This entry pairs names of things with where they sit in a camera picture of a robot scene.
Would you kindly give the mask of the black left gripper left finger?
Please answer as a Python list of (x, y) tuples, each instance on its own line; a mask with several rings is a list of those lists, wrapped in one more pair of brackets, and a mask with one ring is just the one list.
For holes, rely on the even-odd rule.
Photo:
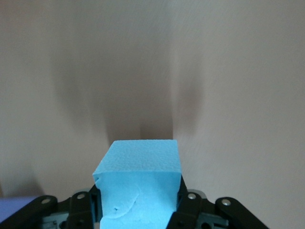
[(101, 194), (96, 186), (59, 202), (44, 195), (4, 220), (6, 229), (96, 229), (102, 218)]

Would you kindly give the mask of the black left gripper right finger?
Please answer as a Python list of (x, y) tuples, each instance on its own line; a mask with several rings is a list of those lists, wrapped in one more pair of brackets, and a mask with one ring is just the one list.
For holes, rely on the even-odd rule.
[(169, 219), (168, 229), (268, 228), (237, 199), (222, 197), (212, 203), (204, 193), (187, 189), (183, 178), (177, 200), (177, 208)]

